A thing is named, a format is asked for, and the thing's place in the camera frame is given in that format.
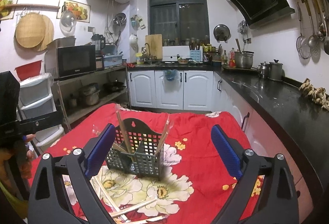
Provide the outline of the hanging strainer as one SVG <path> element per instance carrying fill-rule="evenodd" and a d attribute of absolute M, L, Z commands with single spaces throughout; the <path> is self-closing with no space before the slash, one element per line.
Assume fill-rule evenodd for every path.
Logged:
<path fill-rule="evenodd" d="M 296 48 L 298 55 L 303 60 L 308 60 L 311 57 L 310 48 L 307 44 L 306 37 L 302 34 L 302 13 L 299 2 L 297 3 L 297 13 L 298 13 L 298 22 L 299 22 L 299 37 L 296 40 Z"/>

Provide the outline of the dark green utensil basket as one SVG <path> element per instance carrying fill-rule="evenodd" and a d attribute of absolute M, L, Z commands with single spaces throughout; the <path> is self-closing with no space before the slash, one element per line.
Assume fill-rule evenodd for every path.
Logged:
<path fill-rule="evenodd" d="M 153 131 L 146 123 L 136 118 L 123 120 L 129 136 L 132 153 L 128 152 L 120 126 L 115 127 L 115 143 L 123 152 L 111 147 L 105 161 L 109 169 L 125 174 L 162 179 L 164 176 L 164 149 L 157 149 L 161 134 Z"/>

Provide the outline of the white lower cabinets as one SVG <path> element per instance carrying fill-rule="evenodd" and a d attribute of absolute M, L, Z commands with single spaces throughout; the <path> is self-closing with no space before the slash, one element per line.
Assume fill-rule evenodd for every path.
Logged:
<path fill-rule="evenodd" d="M 128 73 L 133 107 L 201 112 L 229 112 L 244 132 L 253 109 L 217 72 L 145 70 Z"/>

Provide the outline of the wooden cutting board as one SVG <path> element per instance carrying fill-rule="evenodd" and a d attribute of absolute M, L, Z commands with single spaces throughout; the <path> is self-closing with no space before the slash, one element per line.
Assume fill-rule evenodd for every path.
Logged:
<path fill-rule="evenodd" d="M 157 60 L 162 59 L 162 34 L 146 35 L 145 41 L 149 45 L 149 53 L 156 57 Z"/>

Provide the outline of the steel kettle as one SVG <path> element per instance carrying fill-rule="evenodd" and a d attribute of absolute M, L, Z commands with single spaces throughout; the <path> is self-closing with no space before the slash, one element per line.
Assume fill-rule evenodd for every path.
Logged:
<path fill-rule="evenodd" d="M 257 66 L 257 69 L 256 70 L 258 72 L 259 78 L 262 78 L 262 79 L 268 78 L 268 74 L 269 74 L 269 63 L 267 63 L 266 61 L 261 62 Z"/>

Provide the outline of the round bamboo tray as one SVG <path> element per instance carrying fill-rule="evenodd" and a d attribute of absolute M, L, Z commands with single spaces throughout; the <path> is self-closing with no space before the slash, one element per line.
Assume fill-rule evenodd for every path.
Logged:
<path fill-rule="evenodd" d="M 15 38 L 26 49 L 38 46 L 45 37 L 46 24 L 40 14 L 29 13 L 20 19 L 16 26 Z"/>

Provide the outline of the plastic drawer tower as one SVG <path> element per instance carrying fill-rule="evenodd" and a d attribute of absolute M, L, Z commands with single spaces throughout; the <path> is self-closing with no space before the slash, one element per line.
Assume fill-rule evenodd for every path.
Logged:
<path fill-rule="evenodd" d="M 18 117 L 28 119 L 55 112 L 52 85 L 53 77 L 50 73 L 34 76 L 20 82 Z M 33 142 L 36 149 L 43 153 L 55 144 L 63 134 L 64 128 L 59 124 L 37 132 Z"/>

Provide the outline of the ginger root pile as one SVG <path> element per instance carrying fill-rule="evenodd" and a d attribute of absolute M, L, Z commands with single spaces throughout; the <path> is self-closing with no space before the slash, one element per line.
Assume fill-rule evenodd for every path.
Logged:
<path fill-rule="evenodd" d="M 315 88 L 309 78 L 305 78 L 304 82 L 299 87 L 301 95 L 313 103 L 320 105 L 322 109 L 328 111 L 328 94 L 323 87 Z"/>

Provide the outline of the wrapped chopsticks pile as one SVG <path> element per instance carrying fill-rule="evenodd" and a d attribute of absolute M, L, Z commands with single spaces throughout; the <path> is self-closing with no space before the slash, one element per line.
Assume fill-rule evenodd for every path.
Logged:
<path fill-rule="evenodd" d="M 166 138 L 168 137 L 169 132 L 171 131 L 173 125 L 174 125 L 173 120 L 170 118 L 170 116 L 168 116 L 168 118 L 167 118 L 167 120 L 166 120 L 166 123 L 165 123 L 165 125 L 164 125 L 163 132 L 162 132 L 162 134 L 161 134 L 160 140 L 159 140 L 159 142 L 158 142 L 158 145 L 157 145 L 156 151 L 155 151 L 155 153 L 154 153 L 155 156 L 160 152 L 160 150 L 161 150 L 163 144 L 165 143 L 165 140 L 166 140 Z"/>

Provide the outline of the black microwave oven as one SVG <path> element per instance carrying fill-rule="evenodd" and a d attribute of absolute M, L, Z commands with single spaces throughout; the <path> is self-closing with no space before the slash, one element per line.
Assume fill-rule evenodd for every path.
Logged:
<path fill-rule="evenodd" d="M 96 71 L 94 45 L 65 46 L 49 49 L 45 53 L 45 72 L 54 79 Z"/>

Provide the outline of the large steel stockpot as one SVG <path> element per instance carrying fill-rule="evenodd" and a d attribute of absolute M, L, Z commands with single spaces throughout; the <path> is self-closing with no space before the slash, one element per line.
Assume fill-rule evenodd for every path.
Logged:
<path fill-rule="evenodd" d="M 241 69 L 251 69 L 253 65 L 254 52 L 252 51 L 236 51 L 235 66 Z"/>

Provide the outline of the chopsticks pair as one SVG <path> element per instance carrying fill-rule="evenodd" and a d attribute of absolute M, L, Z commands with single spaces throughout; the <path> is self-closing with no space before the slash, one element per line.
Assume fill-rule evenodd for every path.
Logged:
<path fill-rule="evenodd" d="M 117 116 L 117 120 L 119 122 L 119 126 L 120 126 L 120 129 L 121 129 L 122 135 L 123 135 L 125 145 L 127 147 L 127 151 L 128 151 L 129 154 L 134 154 L 134 152 L 132 150 L 129 134 L 128 134 L 128 132 L 125 128 L 125 125 L 124 125 L 124 123 L 121 119 L 121 116 L 120 116 L 120 109 L 121 109 L 121 106 L 119 104 L 116 104 L 115 105 L 115 113 L 116 113 L 116 116 Z"/>

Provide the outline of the hanging steel ladle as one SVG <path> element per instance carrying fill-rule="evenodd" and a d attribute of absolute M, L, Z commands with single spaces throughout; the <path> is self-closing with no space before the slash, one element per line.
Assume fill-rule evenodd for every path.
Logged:
<path fill-rule="evenodd" d="M 314 24 L 313 24 L 313 19 L 312 19 L 312 14 L 311 14 L 311 9 L 310 5 L 308 3 L 308 0 L 305 0 L 305 4 L 307 7 L 307 12 L 308 12 L 308 17 L 309 17 L 309 22 L 311 24 L 311 29 L 312 29 L 312 35 L 308 38 L 308 45 L 311 49 L 316 47 L 319 43 L 319 37 L 315 34 L 315 29 L 314 29 Z"/>

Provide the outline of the steel lidded pot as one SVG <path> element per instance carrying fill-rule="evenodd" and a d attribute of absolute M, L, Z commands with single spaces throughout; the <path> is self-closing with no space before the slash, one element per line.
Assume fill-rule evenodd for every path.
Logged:
<path fill-rule="evenodd" d="M 281 82 L 282 81 L 283 64 L 278 59 L 274 59 L 269 63 L 268 79 Z"/>

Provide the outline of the red plastic basin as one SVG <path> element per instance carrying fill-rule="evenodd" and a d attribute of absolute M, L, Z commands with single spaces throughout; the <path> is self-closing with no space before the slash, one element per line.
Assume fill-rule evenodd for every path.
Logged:
<path fill-rule="evenodd" d="M 34 61 L 15 68 L 20 81 L 40 75 L 42 61 Z"/>

